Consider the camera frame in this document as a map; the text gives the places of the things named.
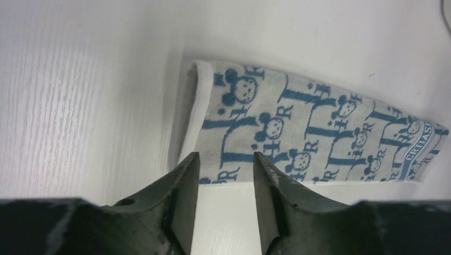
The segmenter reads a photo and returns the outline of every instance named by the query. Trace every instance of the patterned towel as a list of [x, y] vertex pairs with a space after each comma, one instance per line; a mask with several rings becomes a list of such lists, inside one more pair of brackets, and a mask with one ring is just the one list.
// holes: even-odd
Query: patterned towel
[[263, 152], [299, 182], [421, 181], [448, 130], [321, 81], [197, 61], [180, 158], [201, 156], [201, 184], [252, 181]]

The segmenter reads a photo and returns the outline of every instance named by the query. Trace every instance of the folded cloth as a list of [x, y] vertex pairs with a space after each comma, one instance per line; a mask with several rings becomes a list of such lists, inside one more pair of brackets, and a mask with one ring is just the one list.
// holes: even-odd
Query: folded cloth
[[196, 99], [180, 159], [201, 156], [200, 184], [252, 181], [261, 151], [299, 182], [421, 181], [445, 127], [299, 75], [196, 61]]

